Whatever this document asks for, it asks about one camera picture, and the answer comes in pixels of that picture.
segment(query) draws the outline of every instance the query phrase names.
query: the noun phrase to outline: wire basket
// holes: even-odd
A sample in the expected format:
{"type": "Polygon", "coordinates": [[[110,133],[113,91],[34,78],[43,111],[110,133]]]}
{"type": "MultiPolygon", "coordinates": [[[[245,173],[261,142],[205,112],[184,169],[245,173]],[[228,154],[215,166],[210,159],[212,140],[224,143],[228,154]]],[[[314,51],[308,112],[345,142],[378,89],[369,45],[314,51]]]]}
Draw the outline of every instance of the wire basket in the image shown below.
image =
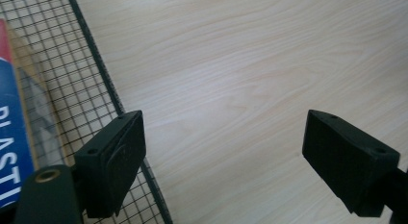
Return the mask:
{"type": "MultiPolygon", "coordinates": [[[[0,17],[34,50],[58,118],[64,161],[124,109],[76,0],[0,0],[0,17]]],[[[172,223],[147,161],[119,216],[85,223],[172,223]]]]}

